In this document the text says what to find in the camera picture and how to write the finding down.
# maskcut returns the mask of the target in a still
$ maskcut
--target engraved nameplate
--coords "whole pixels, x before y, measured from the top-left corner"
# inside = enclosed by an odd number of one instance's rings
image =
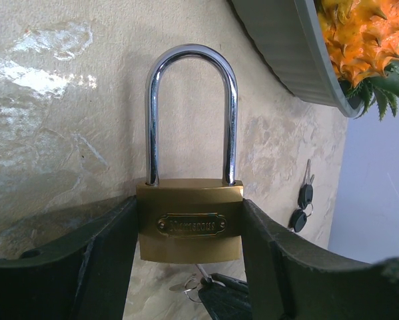
[[[210,237],[223,232],[227,222],[217,213],[169,213],[158,220],[157,228],[167,237]]]

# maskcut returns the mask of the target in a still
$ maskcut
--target padlock body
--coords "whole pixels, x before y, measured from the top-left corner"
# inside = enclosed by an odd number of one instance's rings
[[[137,185],[141,259],[217,263],[240,258],[243,185],[163,179]]]

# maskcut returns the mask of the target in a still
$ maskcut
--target fruit spike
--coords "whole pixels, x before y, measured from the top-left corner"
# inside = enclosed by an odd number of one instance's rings
[[[337,77],[357,86],[399,60],[399,0],[318,0],[318,18]]]

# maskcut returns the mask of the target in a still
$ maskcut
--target set of keys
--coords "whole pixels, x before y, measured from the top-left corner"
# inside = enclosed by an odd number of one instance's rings
[[[295,233],[299,233],[303,230],[307,223],[307,219],[313,214],[313,181],[314,175],[311,175],[312,161],[307,161],[306,174],[304,175],[303,184],[298,195],[298,209],[294,211],[291,216],[289,227],[294,230]],[[306,214],[304,210],[308,206],[312,207],[312,211]]]
[[[213,320],[252,320],[246,282],[219,273],[208,275],[202,265],[195,266],[200,277],[194,273],[170,290],[202,303]]]

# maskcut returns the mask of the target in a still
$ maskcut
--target beige stone surface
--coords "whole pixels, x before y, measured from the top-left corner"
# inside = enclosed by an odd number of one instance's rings
[[[239,87],[237,179],[245,197],[287,225],[306,161],[314,215],[301,233],[328,245],[346,120],[293,97],[272,76],[224,0],[0,1],[0,257],[16,258],[99,216],[145,176],[145,81],[183,43],[208,45]],[[218,177],[223,86],[203,61],[165,74],[162,177]],[[244,279],[242,261],[207,265]],[[136,255],[125,320],[208,319],[171,293],[195,272]]]

